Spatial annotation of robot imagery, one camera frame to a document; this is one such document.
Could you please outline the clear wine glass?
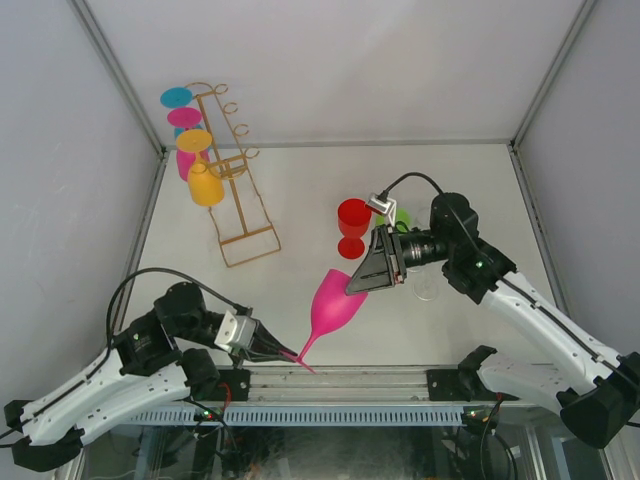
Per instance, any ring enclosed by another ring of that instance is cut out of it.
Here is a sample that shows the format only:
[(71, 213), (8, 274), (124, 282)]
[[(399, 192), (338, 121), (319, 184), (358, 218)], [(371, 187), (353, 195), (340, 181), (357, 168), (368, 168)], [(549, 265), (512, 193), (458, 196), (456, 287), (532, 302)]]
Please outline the clear wine glass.
[(421, 301), (429, 302), (438, 296), (438, 286), (427, 266), (420, 266), (410, 270), (413, 278), (412, 288), (414, 295)]
[[(415, 215), (413, 227), (419, 230), (428, 230), (430, 228), (429, 222), (430, 222), (430, 208), (429, 207), (421, 208)], [(423, 269), (424, 269), (424, 265), (411, 267), (408, 269), (408, 271), (410, 273), (418, 273), (418, 272), (421, 272)]]

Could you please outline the green plastic wine glass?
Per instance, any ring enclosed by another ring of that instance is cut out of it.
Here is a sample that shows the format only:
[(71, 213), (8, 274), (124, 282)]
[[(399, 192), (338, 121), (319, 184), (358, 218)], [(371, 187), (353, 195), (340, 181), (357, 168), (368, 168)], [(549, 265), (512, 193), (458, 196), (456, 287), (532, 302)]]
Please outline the green plastic wine glass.
[[(411, 216), (410, 214), (403, 208), (397, 208), (395, 214), (395, 224), (402, 222), (406, 227), (411, 226)], [(383, 225), (385, 223), (385, 218), (383, 216), (377, 215), (375, 217), (375, 225)]]

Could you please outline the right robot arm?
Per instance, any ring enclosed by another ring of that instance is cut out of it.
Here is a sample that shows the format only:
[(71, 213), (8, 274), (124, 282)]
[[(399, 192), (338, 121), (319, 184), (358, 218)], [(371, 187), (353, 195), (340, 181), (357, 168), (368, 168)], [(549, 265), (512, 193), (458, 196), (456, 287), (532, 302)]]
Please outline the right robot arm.
[(539, 295), (516, 265), (480, 238), (478, 215), (459, 193), (439, 193), (426, 230), (379, 226), (353, 275), (331, 270), (310, 307), (307, 347), (346, 325), (368, 293), (404, 282), (408, 269), (441, 263), (448, 284), (502, 315), (547, 355), (550, 366), (519, 363), (481, 345), (457, 366), (454, 386), (467, 401), (492, 394), (533, 403), (560, 417), (585, 444), (602, 449), (639, 410), (639, 355), (598, 341)]

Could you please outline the red plastic wine glass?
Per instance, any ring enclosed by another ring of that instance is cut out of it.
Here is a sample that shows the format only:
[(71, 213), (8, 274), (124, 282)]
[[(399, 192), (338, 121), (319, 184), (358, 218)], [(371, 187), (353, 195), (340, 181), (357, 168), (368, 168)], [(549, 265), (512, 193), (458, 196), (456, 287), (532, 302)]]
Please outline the red plastic wine glass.
[(362, 237), (369, 229), (372, 211), (363, 200), (350, 198), (339, 205), (337, 215), (338, 228), (343, 235), (338, 252), (345, 259), (358, 259), (365, 250)]

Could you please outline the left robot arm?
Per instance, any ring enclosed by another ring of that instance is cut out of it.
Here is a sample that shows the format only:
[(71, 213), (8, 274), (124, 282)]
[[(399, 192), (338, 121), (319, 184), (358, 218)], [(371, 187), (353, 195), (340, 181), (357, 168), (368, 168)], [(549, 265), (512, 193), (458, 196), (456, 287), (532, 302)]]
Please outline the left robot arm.
[(5, 405), (15, 465), (55, 470), (85, 446), (140, 413), (173, 401), (225, 400), (229, 376), (249, 379), (245, 362), (290, 362), (296, 352), (280, 343), (250, 311), (207, 309), (201, 288), (180, 282), (152, 309), (110, 335), (103, 353), (43, 397)]

